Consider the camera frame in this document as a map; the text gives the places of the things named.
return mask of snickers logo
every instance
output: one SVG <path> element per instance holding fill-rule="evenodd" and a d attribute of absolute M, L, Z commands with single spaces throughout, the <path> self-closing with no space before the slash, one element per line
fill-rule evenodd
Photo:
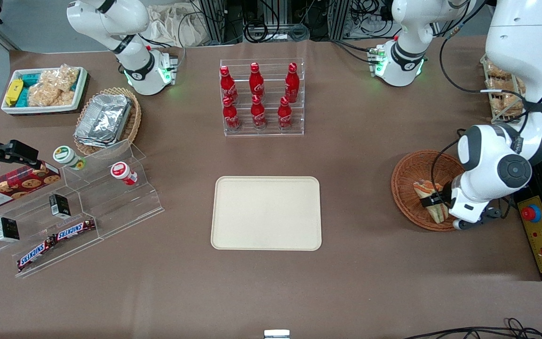
<path fill-rule="evenodd" d="M 58 233 L 56 240 L 60 241 L 64 238 L 69 238 L 73 236 L 74 234 L 76 234 L 77 232 L 79 232 L 80 230 L 82 230 L 82 228 L 83 228 L 83 223 L 80 223 L 79 225 L 74 225 L 69 229 L 63 230 L 62 232 Z"/>
<path fill-rule="evenodd" d="M 36 256 L 40 255 L 43 251 L 45 251 L 45 243 L 42 242 L 41 245 L 35 247 L 27 255 L 23 256 L 22 259 L 20 259 L 20 266 L 24 266 L 28 264 L 30 260 L 33 260 Z"/>

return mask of small jar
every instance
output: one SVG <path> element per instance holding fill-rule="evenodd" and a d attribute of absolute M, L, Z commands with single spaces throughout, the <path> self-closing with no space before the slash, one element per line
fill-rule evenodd
<path fill-rule="evenodd" d="M 135 185 L 137 183 L 137 173 L 133 171 L 129 165 L 123 161 L 119 161 L 112 165 L 110 168 L 110 174 L 116 178 L 122 180 L 127 185 Z"/>
<path fill-rule="evenodd" d="M 81 170 L 85 167 L 85 158 L 78 156 L 72 148 L 60 146 L 54 150 L 54 160 L 62 165 L 68 166 L 71 170 Z"/>

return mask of green lid jar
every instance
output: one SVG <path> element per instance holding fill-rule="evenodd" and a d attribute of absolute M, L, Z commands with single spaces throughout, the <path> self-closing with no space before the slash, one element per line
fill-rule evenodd
<path fill-rule="evenodd" d="M 54 150 L 54 160 L 62 165 L 68 166 L 71 170 L 81 170 L 85 167 L 85 158 L 78 156 L 72 148 L 60 146 Z"/>

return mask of wicker basket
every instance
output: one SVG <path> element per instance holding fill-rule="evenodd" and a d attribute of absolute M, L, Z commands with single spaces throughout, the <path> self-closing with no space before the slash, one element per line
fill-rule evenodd
<path fill-rule="evenodd" d="M 139 107 L 139 103 L 137 102 L 137 98 L 135 97 L 135 95 L 125 88 L 116 88 L 116 87 L 104 89 L 98 94 L 110 94 L 110 95 L 121 94 L 131 99 L 132 105 L 131 105 L 131 110 L 129 111 L 129 118 L 127 118 L 127 123 L 125 124 L 125 129 L 123 130 L 120 140 L 129 139 L 129 141 L 133 142 L 135 140 L 135 137 L 137 136 L 139 124 L 142 122 L 142 109 Z M 81 123 L 81 120 L 83 116 L 85 115 L 85 111 L 87 110 L 87 107 L 89 106 L 93 98 L 95 98 L 95 95 L 91 99 L 89 99 L 89 101 L 83 106 L 81 114 L 79 115 L 79 118 L 77 120 L 77 126 Z M 75 144 L 77 145 L 78 150 L 81 151 L 81 153 L 86 156 L 88 156 L 89 154 L 93 154 L 103 148 L 103 147 L 97 147 L 97 146 L 87 146 L 87 145 L 81 144 L 76 139 L 75 139 Z"/>
<path fill-rule="evenodd" d="M 392 196 L 400 211 L 418 226 L 439 232 L 454 230 L 454 217 L 449 215 L 442 223 L 435 223 L 430 213 L 420 203 L 419 197 L 413 190 L 413 183 L 418 180 L 430 180 L 430 168 L 438 152 L 423 150 L 409 153 L 394 167 L 390 186 Z M 434 180 L 441 185 L 453 180 L 463 173 L 459 161 L 448 154 L 442 154 L 434 167 Z"/>

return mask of cookie box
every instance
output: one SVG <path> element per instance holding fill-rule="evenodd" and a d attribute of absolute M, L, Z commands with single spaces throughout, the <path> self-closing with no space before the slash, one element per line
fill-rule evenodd
<path fill-rule="evenodd" d="M 23 166 L 0 176 L 0 206 L 60 180 L 60 171 L 41 161 L 41 169 Z"/>

